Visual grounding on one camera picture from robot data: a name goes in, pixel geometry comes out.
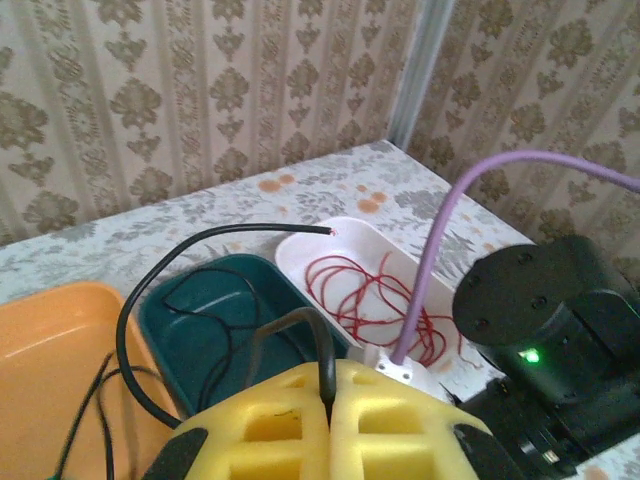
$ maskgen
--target dark green plastic tray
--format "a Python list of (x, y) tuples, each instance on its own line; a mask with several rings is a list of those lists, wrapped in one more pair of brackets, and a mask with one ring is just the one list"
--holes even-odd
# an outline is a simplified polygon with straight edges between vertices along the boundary
[[(275, 265), (256, 255), (228, 255), (199, 268), (220, 268), (243, 275), (253, 285), (260, 302), (258, 323), (261, 325), (296, 308), (312, 306)], [(226, 352), (227, 337), (217, 322), (172, 312), (163, 303), (163, 298), (188, 274), (186, 272), (156, 287), (142, 304), (138, 323), (174, 400), (191, 416), (197, 412), (198, 397), (207, 373)], [(168, 299), (175, 308), (217, 315), (230, 325), (246, 325), (255, 321), (251, 291), (246, 282), (235, 275), (199, 272), (175, 289)], [(337, 332), (332, 332), (336, 356), (344, 357), (347, 349), (345, 340)], [(287, 330), (287, 335), (307, 361), (317, 359), (308, 325), (296, 325)], [(252, 336), (251, 330), (233, 331), (234, 347)], [(248, 342), (233, 355), (229, 371), (209, 397), (208, 405), (242, 390), (250, 345)], [(290, 342), (278, 336), (270, 337), (264, 343), (262, 363), (255, 382), (300, 363), (300, 356)]]

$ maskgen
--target white connector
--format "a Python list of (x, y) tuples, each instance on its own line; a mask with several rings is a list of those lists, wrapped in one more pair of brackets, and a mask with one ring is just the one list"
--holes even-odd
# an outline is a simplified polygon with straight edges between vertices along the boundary
[(402, 365), (396, 365), (391, 361), (389, 352), (384, 347), (365, 344), (364, 348), (349, 347), (347, 358), (360, 362), (389, 378), (449, 403), (444, 388), (442, 388), (435, 376), (429, 373), (423, 365), (409, 357), (404, 358)]

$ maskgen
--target green led light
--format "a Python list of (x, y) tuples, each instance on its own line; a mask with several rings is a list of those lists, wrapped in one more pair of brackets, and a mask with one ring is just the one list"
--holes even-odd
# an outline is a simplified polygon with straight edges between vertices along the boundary
[(520, 355), (528, 363), (538, 363), (540, 361), (540, 354), (535, 348), (530, 348), (524, 352), (520, 352)]

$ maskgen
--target screw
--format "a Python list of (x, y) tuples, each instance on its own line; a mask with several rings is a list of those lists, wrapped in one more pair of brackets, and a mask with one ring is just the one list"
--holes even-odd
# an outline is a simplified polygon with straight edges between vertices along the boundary
[(521, 253), (520, 255), (518, 255), (518, 263), (520, 265), (524, 265), (525, 263), (529, 263), (531, 260), (533, 260), (533, 257), (531, 256), (530, 253)]
[(533, 300), (531, 300), (531, 307), (534, 310), (539, 310), (541, 308), (544, 308), (546, 304), (547, 304), (547, 297), (544, 297), (542, 295), (535, 297)]
[(489, 328), (489, 320), (487, 320), (486, 318), (479, 318), (476, 320), (474, 326), (476, 328), (476, 331), (481, 332)]
[(471, 288), (475, 287), (479, 283), (480, 283), (480, 277), (477, 275), (474, 275), (470, 277), (469, 280), (467, 280), (467, 285), (469, 285), (469, 287)]

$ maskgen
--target damask pattern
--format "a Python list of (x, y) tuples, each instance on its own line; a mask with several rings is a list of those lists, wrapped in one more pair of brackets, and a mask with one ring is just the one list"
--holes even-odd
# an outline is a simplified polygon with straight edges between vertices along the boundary
[(0, 245), (383, 138), (422, 2), (0, 2)]
[[(449, 181), (538, 148), (640, 175), (640, 5), (458, 0), (408, 152)], [(581, 233), (640, 284), (638, 196), (550, 165), (485, 174), (470, 195), (536, 241)]]

